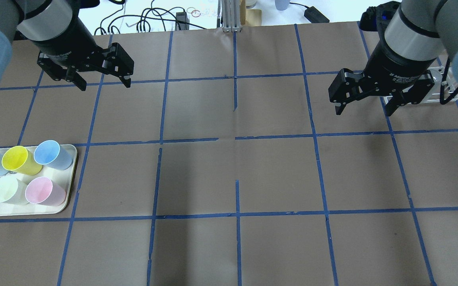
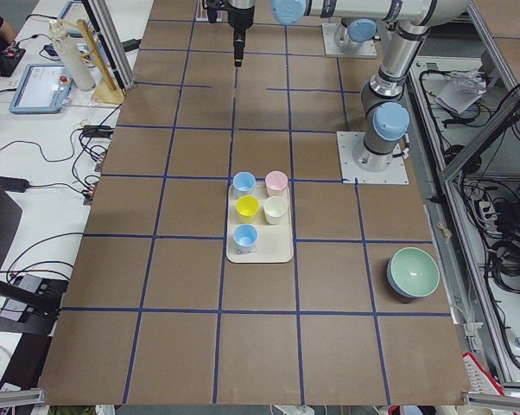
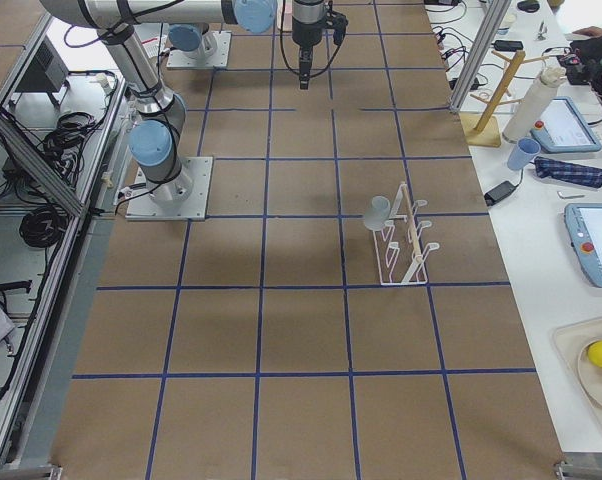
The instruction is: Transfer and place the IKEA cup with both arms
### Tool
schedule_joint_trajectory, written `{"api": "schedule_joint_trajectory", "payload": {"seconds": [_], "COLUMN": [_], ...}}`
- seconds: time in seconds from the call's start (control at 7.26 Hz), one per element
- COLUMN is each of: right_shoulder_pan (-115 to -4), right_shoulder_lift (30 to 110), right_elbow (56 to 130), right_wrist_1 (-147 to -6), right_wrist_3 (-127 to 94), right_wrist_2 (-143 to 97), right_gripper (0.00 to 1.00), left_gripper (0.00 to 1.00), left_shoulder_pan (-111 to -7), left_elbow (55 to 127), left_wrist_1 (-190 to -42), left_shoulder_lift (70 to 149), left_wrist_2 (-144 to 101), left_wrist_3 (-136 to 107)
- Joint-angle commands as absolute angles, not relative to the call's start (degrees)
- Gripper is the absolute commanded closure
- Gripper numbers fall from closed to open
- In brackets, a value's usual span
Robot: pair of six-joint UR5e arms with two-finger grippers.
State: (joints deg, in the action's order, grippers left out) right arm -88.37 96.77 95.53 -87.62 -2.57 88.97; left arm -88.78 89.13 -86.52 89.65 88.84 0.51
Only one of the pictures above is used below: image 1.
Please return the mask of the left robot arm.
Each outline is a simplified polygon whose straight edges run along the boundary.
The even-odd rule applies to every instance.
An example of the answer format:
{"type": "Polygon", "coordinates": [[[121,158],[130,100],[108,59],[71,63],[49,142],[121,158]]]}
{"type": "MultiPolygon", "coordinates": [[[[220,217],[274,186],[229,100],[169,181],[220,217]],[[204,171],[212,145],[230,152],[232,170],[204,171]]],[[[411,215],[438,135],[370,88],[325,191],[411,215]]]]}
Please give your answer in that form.
{"type": "Polygon", "coordinates": [[[39,49],[37,65],[55,81],[85,91],[82,72],[117,77],[129,88],[134,60],[119,43],[101,48],[80,20],[80,0],[0,0],[0,82],[17,32],[39,49]]]}

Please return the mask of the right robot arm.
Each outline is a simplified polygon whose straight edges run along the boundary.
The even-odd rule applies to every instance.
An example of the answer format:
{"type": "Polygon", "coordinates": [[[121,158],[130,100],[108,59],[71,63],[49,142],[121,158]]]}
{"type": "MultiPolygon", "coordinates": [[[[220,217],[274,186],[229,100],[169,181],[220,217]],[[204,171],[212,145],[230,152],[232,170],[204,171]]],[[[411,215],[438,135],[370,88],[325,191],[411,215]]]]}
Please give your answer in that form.
{"type": "MultiPolygon", "coordinates": [[[[429,67],[442,51],[448,55],[443,78],[451,70],[458,82],[458,0],[390,1],[368,8],[359,28],[377,32],[379,42],[361,73],[343,68],[331,83],[329,100],[337,115],[367,97],[389,96],[387,116],[421,103],[434,87],[429,67]]],[[[442,105],[458,94],[457,87],[446,96],[444,87],[440,83],[442,105]]]]}

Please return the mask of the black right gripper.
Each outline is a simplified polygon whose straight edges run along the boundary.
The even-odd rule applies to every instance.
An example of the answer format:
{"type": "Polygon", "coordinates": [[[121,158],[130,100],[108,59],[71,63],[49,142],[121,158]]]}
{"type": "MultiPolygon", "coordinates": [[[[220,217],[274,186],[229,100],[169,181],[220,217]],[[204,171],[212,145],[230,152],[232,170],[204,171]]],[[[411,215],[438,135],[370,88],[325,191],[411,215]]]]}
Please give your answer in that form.
{"type": "Polygon", "coordinates": [[[434,86],[434,78],[427,71],[434,60],[404,58],[380,40],[362,73],[343,68],[329,86],[329,100],[335,105],[336,115],[341,115],[353,101],[391,93],[392,98],[385,105],[386,116],[409,103],[421,103],[434,86]]]}

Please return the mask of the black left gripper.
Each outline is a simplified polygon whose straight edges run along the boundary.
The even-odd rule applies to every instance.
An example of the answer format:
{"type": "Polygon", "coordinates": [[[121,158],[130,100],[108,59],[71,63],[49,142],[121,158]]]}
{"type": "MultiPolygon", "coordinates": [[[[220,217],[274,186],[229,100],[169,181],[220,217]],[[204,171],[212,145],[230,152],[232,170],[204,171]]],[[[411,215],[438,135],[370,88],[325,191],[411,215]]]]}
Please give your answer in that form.
{"type": "Polygon", "coordinates": [[[37,64],[54,81],[65,80],[81,91],[87,88],[82,72],[99,72],[117,77],[131,87],[134,60],[119,43],[107,49],[98,46],[84,23],[75,16],[64,32],[55,38],[38,41],[37,64]]]}

